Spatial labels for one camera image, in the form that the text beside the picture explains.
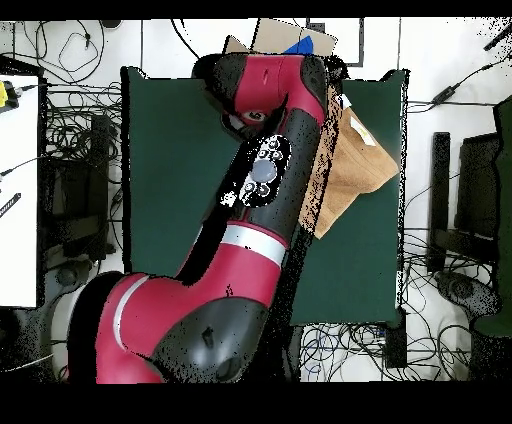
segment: white table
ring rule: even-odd
[[[0,75],[15,87],[38,84],[35,76]],[[19,107],[0,114],[0,172],[37,157],[38,90],[21,96]],[[37,168],[32,161],[0,182],[0,208],[18,202],[0,218],[0,306],[36,306]]]

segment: blue object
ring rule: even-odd
[[[308,35],[298,43],[295,43],[288,50],[284,51],[283,54],[313,54],[313,40]]]

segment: white stripe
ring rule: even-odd
[[[283,262],[286,249],[273,237],[240,225],[228,225],[221,243],[250,249],[275,262],[279,267]]]
[[[114,314],[114,336],[116,338],[117,344],[119,345],[119,347],[121,347],[121,349],[126,350],[121,340],[121,317],[123,315],[123,309],[128,303],[128,299],[130,299],[130,296],[148,279],[149,276],[146,275],[145,277],[142,277],[135,283],[133,283],[131,287],[128,290],[126,290],[126,292],[123,294],[123,297],[121,297],[121,300],[117,304],[116,312]]]
[[[203,231],[203,226],[201,225],[201,228],[199,228],[199,232],[197,233],[197,236],[196,236],[196,239],[194,240],[194,243],[193,244],[196,244],[197,243],[197,239],[199,238],[199,236],[201,235],[201,231]]]

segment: green mat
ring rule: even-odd
[[[134,271],[175,275],[238,142],[198,80],[144,79],[128,69],[130,93],[131,253]],[[386,82],[344,81],[352,109],[400,163],[405,74]],[[395,318],[396,176],[359,196],[309,249],[292,324]]]

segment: cardboard box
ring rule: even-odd
[[[250,49],[229,35],[223,53],[300,53],[330,56],[337,39],[307,28],[301,28],[276,19],[258,20]]]

